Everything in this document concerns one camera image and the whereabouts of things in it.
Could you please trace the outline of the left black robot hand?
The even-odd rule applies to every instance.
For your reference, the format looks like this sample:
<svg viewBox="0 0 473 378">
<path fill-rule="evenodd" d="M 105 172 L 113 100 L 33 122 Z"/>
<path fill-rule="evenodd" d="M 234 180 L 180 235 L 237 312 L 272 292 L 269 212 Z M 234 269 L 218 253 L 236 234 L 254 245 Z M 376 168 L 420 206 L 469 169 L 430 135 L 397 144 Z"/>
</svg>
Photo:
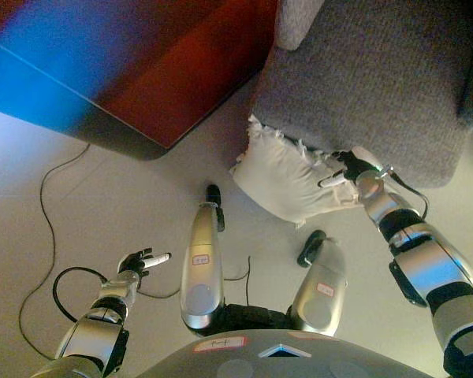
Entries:
<svg viewBox="0 0 473 378">
<path fill-rule="evenodd" d="M 149 269 L 167 262 L 171 257 L 171 253 L 156 254 L 152 247 L 148 247 L 124 256 L 118 264 L 117 272 L 133 271 L 139 277 L 145 277 L 149 274 Z"/>
</svg>

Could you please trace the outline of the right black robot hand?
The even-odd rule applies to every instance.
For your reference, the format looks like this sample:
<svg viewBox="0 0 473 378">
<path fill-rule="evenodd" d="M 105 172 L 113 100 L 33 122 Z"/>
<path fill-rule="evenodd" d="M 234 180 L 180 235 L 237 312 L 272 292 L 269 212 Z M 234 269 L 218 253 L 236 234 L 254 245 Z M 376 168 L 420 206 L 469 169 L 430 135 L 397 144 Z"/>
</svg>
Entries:
<svg viewBox="0 0 473 378">
<path fill-rule="evenodd" d="M 341 185 L 345 182 L 356 182 L 356 178 L 366 171 L 381 171 L 382 163 L 368 150 L 355 146 L 349 151 L 336 151 L 331 157 L 342 164 L 332 176 L 317 182 L 318 187 L 328 188 Z"/>
</svg>

